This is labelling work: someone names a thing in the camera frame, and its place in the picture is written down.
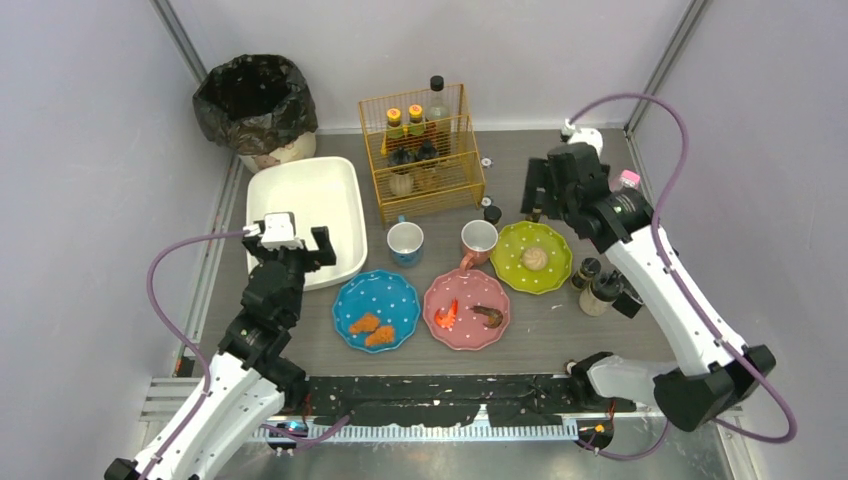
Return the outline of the pink mug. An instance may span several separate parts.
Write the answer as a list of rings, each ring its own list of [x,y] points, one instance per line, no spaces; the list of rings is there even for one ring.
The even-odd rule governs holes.
[[[460,232],[463,248],[461,270],[469,270],[489,260],[497,242],[497,228],[486,220],[472,220],[466,223]]]

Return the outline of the tall clear oil bottle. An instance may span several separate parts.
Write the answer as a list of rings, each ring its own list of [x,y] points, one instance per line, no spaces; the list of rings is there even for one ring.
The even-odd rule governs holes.
[[[444,78],[434,75],[430,78],[430,96],[426,106],[425,119],[431,130],[431,138],[440,156],[451,154],[452,113],[444,98]]]

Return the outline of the fried chicken piece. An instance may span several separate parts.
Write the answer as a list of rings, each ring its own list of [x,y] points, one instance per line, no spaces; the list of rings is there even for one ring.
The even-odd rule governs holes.
[[[367,312],[348,327],[348,332],[352,335],[371,334],[380,327],[380,323],[378,316]]]
[[[391,325],[377,327],[365,338],[365,347],[368,349],[382,348],[395,342],[395,329]]]

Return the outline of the white shaker bottle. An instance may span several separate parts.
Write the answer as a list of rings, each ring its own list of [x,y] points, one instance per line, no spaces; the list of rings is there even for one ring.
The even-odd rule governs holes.
[[[623,291],[621,274],[617,270],[596,275],[581,292],[578,305],[590,317],[604,314]]]

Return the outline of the blue polka dot plate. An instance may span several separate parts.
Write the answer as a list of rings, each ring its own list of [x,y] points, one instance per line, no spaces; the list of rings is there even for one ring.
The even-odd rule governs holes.
[[[382,348],[368,349],[368,334],[352,335],[348,327],[365,313],[381,320],[380,326],[395,329],[395,342]],[[356,350],[381,353],[400,347],[416,331],[422,313],[416,289],[399,273],[373,270],[360,273],[343,285],[332,304],[334,328],[345,343]]]

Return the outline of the sauce bottle yellow cap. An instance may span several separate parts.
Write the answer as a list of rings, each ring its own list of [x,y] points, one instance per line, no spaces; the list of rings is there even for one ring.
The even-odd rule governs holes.
[[[408,107],[407,145],[410,150],[418,150],[426,139],[427,126],[423,108],[420,104],[412,104]]]
[[[386,128],[383,138],[382,153],[389,156],[393,151],[404,146],[406,131],[403,126],[402,111],[389,108],[386,111]]]

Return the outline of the small black cap jar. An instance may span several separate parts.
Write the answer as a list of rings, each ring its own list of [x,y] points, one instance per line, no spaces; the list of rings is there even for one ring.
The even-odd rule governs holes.
[[[483,210],[483,219],[493,226],[497,226],[502,218],[502,210],[496,205],[486,206]]]

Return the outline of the pink polka dot plate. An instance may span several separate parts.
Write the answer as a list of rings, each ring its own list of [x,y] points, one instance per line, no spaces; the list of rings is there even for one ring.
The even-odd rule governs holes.
[[[458,300],[456,323],[451,330],[438,327],[434,321],[437,309],[447,308]],[[486,318],[471,307],[494,307],[504,313],[499,328],[484,326]],[[499,281],[479,270],[453,269],[432,282],[423,296],[423,320],[433,337],[456,351],[478,351],[498,342],[511,321],[510,298]]]

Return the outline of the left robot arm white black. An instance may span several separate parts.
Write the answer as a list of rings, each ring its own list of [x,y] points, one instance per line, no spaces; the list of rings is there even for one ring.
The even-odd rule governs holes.
[[[105,478],[212,479],[266,420],[305,400],[306,374],[281,352],[300,318],[306,274],[337,260],[327,227],[311,235],[314,250],[270,218],[238,232],[258,261],[239,313],[169,423],[134,458],[113,460]]]

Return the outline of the dark spice bottle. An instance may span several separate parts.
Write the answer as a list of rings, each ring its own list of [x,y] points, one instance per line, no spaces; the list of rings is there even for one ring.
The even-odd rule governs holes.
[[[571,285],[577,290],[583,290],[601,271],[602,263],[598,258],[584,258],[571,277]]]

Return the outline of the red shrimp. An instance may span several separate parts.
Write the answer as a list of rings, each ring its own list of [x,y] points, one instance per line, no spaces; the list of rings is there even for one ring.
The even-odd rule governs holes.
[[[436,310],[433,321],[438,327],[451,330],[456,323],[457,314],[458,300],[454,298],[449,307]]]

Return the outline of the white plastic basin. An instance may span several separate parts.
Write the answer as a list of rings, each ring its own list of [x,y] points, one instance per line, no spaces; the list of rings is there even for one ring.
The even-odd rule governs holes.
[[[297,160],[255,174],[247,187],[246,220],[269,213],[294,214],[296,234],[309,249],[313,227],[329,229],[337,262],[306,275],[306,291],[344,283],[360,272],[368,256],[363,203],[353,164],[339,156]]]

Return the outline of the brown spice jar black cap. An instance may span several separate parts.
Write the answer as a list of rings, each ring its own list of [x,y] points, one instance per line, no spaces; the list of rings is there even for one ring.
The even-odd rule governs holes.
[[[414,171],[417,187],[422,191],[434,190],[438,187],[439,173],[437,171],[438,150],[431,140],[425,140],[417,150],[415,160],[417,168]]]

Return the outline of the trash bin with black bag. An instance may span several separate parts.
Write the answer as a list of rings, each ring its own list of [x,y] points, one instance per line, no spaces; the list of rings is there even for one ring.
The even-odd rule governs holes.
[[[290,59],[244,54],[213,68],[192,96],[204,137],[252,173],[315,155],[317,107]]]

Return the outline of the small dark pepper bottle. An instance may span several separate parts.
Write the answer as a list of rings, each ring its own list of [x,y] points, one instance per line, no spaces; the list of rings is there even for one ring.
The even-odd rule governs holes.
[[[544,201],[545,201],[545,191],[537,189],[535,194],[534,194],[531,210],[525,217],[525,219],[527,221],[533,222],[533,223],[539,223],[540,222],[541,217],[544,214]]]

